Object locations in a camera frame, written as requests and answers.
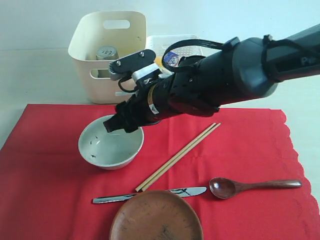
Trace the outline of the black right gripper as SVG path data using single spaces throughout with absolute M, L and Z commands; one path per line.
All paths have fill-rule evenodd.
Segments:
M 132 133 L 138 125 L 154 124 L 182 114 L 211 117 L 220 107 L 210 104 L 197 91 L 197 86 L 197 80 L 191 77 L 171 76 L 159 80 L 144 92 L 118 104 L 116 114 L 105 120 L 103 126 L 108 133 L 117 130 Z

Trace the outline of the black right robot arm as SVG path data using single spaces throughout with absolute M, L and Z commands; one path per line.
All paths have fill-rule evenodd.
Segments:
M 134 80 L 131 97 L 116 105 L 115 115 L 104 122 L 108 132 L 127 133 L 181 114 L 211 117 L 220 106 L 270 96 L 283 81 L 318 75 L 320 27 L 315 25 L 281 40 L 237 37 L 220 43 L 186 39 L 170 45 L 165 55 L 181 47 L 215 49 L 209 56 L 182 56 L 177 66 L 165 59 L 170 71 L 163 75 L 156 54 L 144 49 L 109 64 L 112 80 Z

